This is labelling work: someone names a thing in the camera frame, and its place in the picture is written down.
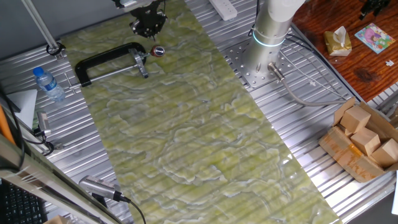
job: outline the marble pattern surface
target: marble pattern surface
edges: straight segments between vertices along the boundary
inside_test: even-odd
[[[156,42],[166,56],[82,89],[124,194],[147,223],[340,223],[183,0]],[[77,62],[128,42],[130,15],[62,38]],[[130,55],[91,77],[133,63]],[[134,207],[136,223],[142,223]]]

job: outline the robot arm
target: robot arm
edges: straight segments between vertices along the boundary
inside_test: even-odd
[[[304,2],[305,0],[264,2],[256,19],[252,40],[244,52],[243,63],[249,73],[259,76],[269,74],[267,66],[278,61],[279,50],[293,16]]]
[[[305,0],[270,0],[268,13],[277,22],[291,19]]]

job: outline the plastic bottle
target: plastic bottle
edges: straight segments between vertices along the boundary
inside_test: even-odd
[[[33,69],[33,74],[36,76],[36,83],[51,100],[59,102],[65,99],[63,88],[57,84],[50,72],[44,71],[42,67],[37,67]]]

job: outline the wooden table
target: wooden table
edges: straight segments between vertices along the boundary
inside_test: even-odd
[[[311,0],[298,10],[294,24],[359,95],[369,101],[398,82],[398,42],[376,54],[354,35],[373,22],[398,40],[398,0],[392,0],[377,17],[372,13],[361,21],[359,16],[363,4],[359,0]],[[341,26],[349,34],[353,51],[347,57],[329,56],[323,33],[334,32]],[[386,61],[389,60],[395,65],[388,67]]]

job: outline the white power strip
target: white power strip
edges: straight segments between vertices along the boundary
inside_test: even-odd
[[[238,15],[235,7],[228,0],[209,0],[224,21],[235,18]]]

